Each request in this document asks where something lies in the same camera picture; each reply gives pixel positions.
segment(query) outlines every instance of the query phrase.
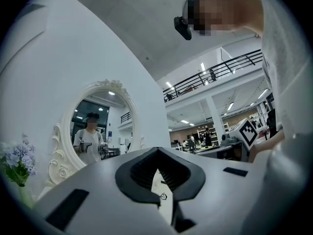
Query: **white vase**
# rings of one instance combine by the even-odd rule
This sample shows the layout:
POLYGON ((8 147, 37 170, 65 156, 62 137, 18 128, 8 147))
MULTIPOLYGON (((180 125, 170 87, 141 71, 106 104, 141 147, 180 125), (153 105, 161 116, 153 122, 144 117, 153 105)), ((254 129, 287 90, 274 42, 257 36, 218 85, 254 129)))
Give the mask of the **white vase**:
POLYGON ((19 188, 19 198, 20 201, 28 206, 29 208, 33 208, 34 206, 34 201, 30 195, 30 192, 26 187, 18 187, 19 188))

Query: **black metal railing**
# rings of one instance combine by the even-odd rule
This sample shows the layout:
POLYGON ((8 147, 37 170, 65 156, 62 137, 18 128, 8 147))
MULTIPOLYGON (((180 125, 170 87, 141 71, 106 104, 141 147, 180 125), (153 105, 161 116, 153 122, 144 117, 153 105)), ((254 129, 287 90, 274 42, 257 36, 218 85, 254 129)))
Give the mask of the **black metal railing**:
POLYGON ((263 54, 260 49, 249 52, 247 54, 232 58, 210 68, 201 71, 185 80, 173 85, 163 91, 164 102, 170 101, 176 97, 184 95, 201 86, 217 81, 219 77, 226 74, 233 74, 234 71, 240 70, 250 65, 256 65, 262 62, 263 54))
POLYGON ((128 121, 132 118, 132 115, 130 112, 127 112, 126 114, 124 114, 123 116, 121 116, 121 123, 128 121))

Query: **white t-shirt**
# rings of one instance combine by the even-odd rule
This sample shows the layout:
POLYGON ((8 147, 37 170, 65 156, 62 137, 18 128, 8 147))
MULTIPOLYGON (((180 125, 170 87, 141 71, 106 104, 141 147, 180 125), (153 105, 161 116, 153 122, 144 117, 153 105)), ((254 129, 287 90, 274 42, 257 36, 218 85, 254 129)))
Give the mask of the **white t-shirt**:
POLYGON ((313 57, 302 29, 281 0, 261 0, 263 70, 286 138, 313 131, 313 57))
POLYGON ((98 152, 98 146, 99 146, 99 143, 103 142, 102 135, 99 135, 97 132, 95 132, 94 134, 91 134, 88 131, 86 131, 86 129, 79 130, 75 135, 73 146, 79 146, 79 138, 81 137, 81 132, 83 132, 82 140, 84 142, 90 142, 92 143, 92 145, 88 147, 87 152, 85 153, 80 152, 79 158, 88 165, 93 164, 97 161, 100 161, 100 154, 98 152))

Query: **white ornate mirror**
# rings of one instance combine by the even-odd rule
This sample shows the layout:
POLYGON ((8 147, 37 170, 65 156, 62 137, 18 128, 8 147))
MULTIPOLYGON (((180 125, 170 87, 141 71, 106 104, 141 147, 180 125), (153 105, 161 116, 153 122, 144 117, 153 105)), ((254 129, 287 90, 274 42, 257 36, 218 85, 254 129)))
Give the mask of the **white ornate mirror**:
POLYGON ((141 148, 136 107, 116 80, 86 86, 54 128, 56 146, 49 165, 50 186, 88 164, 141 148))

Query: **mirror frame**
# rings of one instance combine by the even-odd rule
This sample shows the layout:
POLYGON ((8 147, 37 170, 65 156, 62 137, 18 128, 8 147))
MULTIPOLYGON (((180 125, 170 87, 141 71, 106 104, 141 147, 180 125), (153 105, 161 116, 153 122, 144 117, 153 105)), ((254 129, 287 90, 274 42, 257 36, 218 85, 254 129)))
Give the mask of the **mirror frame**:
POLYGON ((57 123, 54 125, 55 135, 52 139, 55 141, 55 146, 53 147, 54 152, 48 169, 50 177, 47 183, 48 188, 58 185, 78 170, 87 166, 74 151, 69 133, 70 123, 78 104, 88 95, 98 92, 99 90, 112 91, 125 100, 126 105, 129 107, 132 114, 133 123, 133 138, 130 152, 144 147, 144 138, 141 137, 138 111, 130 95, 126 89, 122 87, 123 85, 120 81, 109 81, 106 79, 105 81, 89 84, 75 96, 69 108, 63 114, 61 124, 57 123))

